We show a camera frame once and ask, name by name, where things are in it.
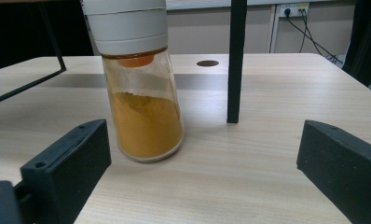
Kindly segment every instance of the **wall socket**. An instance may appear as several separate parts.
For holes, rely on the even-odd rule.
[[[304,15],[308,15],[309,11],[309,3],[294,3],[294,4],[282,4],[281,6],[281,14],[279,17],[285,17],[284,10],[290,8],[290,17],[301,17],[301,10],[305,9],[306,14],[304,12]]]

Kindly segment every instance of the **table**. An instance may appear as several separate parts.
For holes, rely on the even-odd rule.
[[[113,164],[76,223],[349,223],[295,162],[305,119],[371,144],[371,91],[318,55],[246,54],[240,123],[227,124],[227,58],[172,55],[184,143],[141,164],[117,149],[100,57],[65,57],[66,72],[0,103],[0,180],[18,183],[34,155],[107,119]],[[47,57],[0,69],[0,94],[57,67]]]

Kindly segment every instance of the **black metal rod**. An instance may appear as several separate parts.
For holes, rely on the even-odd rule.
[[[232,0],[229,40],[227,123],[239,122],[241,70],[243,67],[246,15],[247,0]]]
[[[30,82],[30,83],[28,83],[24,86],[21,86],[21,87],[15,89],[14,91],[9,91],[9,92],[1,95],[0,96],[0,102],[4,101],[4,100],[6,100],[6,99],[8,99],[8,98],[10,98],[14,95],[17,95],[17,94],[19,94],[23,91],[27,91],[27,90],[31,89],[32,87],[34,87],[34,86],[36,86],[40,83],[43,83],[43,82],[59,75],[60,73],[66,71],[66,66],[65,66],[63,58],[62,58],[61,50],[59,48],[57,39],[55,38],[54,31],[52,30],[52,26],[51,26],[51,23],[49,22],[48,14],[46,12],[46,8],[44,7],[43,3],[39,4],[39,9],[40,9],[40,13],[41,13],[41,16],[43,18],[44,24],[46,25],[46,29],[47,29],[52,47],[54,48],[55,54],[57,55],[57,58],[58,58],[58,62],[60,63],[61,69],[57,72],[54,72],[54,73],[48,75],[48,76],[39,78],[38,80],[35,80],[35,81]]]

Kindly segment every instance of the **turmeric powder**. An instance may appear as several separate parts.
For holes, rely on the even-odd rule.
[[[133,158],[154,158],[175,150],[183,138],[179,105],[160,97],[111,95],[117,143]]]

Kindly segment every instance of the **power cord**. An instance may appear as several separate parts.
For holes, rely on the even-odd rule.
[[[290,9],[290,8],[287,8],[287,9],[284,10],[284,15],[285,15],[285,18],[288,20],[288,22],[290,22],[291,25],[293,25],[293,26],[294,26],[294,27],[295,27],[299,32],[301,32],[301,33],[304,35],[304,37],[306,37],[307,39],[309,39],[309,40],[313,43],[314,47],[315,47],[316,50],[320,53],[320,55],[322,55],[322,53],[319,51],[319,49],[318,49],[317,47],[323,49],[323,50],[324,50],[324,51],[325,51],[329,56],[332,57],[332,59],[335,60],[336,63],[343,63],[342,61],[340,61],[340,60],[337,58],[336,55],[333,55],[333,54],[330,53],[328,50],[326,50],[323,46],[321,46],[319,43],[317,43],[316,41],[313,40],[313,38],[311,37],[310,31],[309,31],[309,28],[308,28],[308,21],[307,21],[307,19],[305,18],[304,14],[303,14],[304,12],[306,12],[306,11],[304,11],[304,10],[305,10],[305,9],[302,9],[302,10],[301,10],[302,20],[303,20],[304,23],[305,23],[305,29],[307,30],[307,32],[309,33],[309,35],[307,35],[306,32],[303,32],[301,29],[299,29],[296,25],[294,25],[294,24],[290,21],[290,13],[291,13],[291,9]]]

